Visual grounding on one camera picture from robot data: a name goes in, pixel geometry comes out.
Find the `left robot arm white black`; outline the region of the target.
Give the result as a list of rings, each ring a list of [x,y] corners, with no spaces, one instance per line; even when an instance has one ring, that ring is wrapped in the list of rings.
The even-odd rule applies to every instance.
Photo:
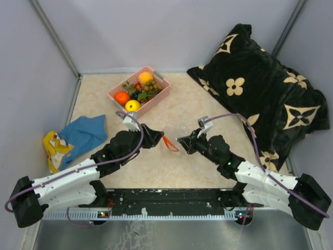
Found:
[[[70,207],[101,207],[108,192],[101,178],[119,170],[140,153],[155,147],[164,132],[142,124],[140,131],[120,131],[101,150],[74,167],[31,180],[20,178],[10,196],[17,226],[25,228],[45,215]]]

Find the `clear zip top bag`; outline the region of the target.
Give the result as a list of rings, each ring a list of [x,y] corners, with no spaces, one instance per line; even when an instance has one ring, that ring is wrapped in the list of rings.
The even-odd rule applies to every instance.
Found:
[[[174,125],[167,124],[163,126],[162,131],[164,132],[162,140],[168,150],[175,153],[184,152],[183,147],[177,141],[177,139],[188,136],[190,134],[188,124],[184,122]]]

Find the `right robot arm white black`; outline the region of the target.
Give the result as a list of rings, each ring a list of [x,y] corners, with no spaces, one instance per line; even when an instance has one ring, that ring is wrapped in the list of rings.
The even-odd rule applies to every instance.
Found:
[[[260,204],[283,211],[300,225],[317,231],[328,217],[331,199],[310,175],[286,176],[263,170],[230,151],[221,135],[207,138],[199,129],[177,141],[186,153],[199,153],[216,164],[217,171],[241,187],[232,193],[238,206]]]

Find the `pink plastic basket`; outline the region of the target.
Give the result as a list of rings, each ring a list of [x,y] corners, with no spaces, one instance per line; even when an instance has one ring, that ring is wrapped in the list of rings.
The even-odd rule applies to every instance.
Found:
[[[162,90],[152,99],[150,99],[148,102],[142,103],[141,107],[137,112],[138,117],[142,117],[146,112],[151,110],[154,106],[156,106],[159,102],[161,102],[163,99],[165,99],[171,90],[171,84],[170,82],[164,78],[160,73],[155,71],[153,68],[149,66],[145,66],[144,68],[140,69],[138,72],[134,73],[130,77],[128,77],[123,82],[119,83],[116,87],[111,89],[108,92],[109,98],[114,102],[114,104],[122,111],[126,112],[124,106],[120,105],[116,100],[115,96],[119,92],[125,92],[125,85],[126,86],[134,86],[137,83],[140,83],[139,81],[139,75],[143,72],[149,72],[153,76],[153,80],[156,81],[157,84],[162,86]]]

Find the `yellow lemon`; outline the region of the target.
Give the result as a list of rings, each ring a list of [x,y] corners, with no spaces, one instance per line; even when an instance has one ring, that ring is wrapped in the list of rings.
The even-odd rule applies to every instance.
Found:
[[[140,102],[137,100],[129,100],[126,104],[125,104],[125,110],[127,112],[136,112],[140,109],[141,105]]]

